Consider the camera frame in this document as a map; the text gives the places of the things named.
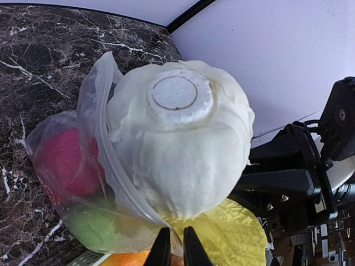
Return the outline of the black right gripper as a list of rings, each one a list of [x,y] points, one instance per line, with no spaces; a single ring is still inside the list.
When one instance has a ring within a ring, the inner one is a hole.
[[[274,236],[291,236],[338,216],[336,201],[311,130],[295,121],[250,151],[235,201],[267,221]]]

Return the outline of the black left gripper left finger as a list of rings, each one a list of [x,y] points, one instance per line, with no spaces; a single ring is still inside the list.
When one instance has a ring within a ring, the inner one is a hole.
[[[170,266],[170,258],[170,230],[165,227],[159,231],[144,266]]]

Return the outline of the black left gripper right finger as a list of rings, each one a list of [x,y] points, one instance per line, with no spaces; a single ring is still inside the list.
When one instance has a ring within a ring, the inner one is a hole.
[[[184,229],[184,265],[212,266],[193,227]]]

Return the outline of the green toy apple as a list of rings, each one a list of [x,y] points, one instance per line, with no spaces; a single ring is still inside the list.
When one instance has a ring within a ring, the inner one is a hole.
[[[69,214],[65,223],[71,234],[88,249],[103,253],[124,250],[118,218],[112,213],[95,208],[79,209]]]

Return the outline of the clear dotted zip top bag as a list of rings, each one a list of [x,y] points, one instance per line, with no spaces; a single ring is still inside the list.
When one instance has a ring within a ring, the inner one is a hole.
[[[25,140],[35,174],[70,233],[98,253],[152,247],[168,224],[135,188],[113,150],[109,93],[121,80],[112,52],[83,80],[77,108],[47,117]]]

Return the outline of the toy napa cabbage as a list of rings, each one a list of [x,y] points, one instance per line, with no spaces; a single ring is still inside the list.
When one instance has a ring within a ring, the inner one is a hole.
[[[216,265],[265,265],[254,214],[229,199],[255,114],[238,82],[202,61],[127,72],[106,106],[113,149],[143,199],[178,235],[193,227]]]

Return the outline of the red toy pomegranate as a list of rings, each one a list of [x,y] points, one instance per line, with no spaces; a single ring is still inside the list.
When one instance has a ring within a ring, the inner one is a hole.
[[[87,196],[101,187],[104,171],[97,155],[95,139],[89,156],[81,155],[78,129],[71,128],[46,141],[33,159],[33,166],[53,200],[64,203],[69,196]]]

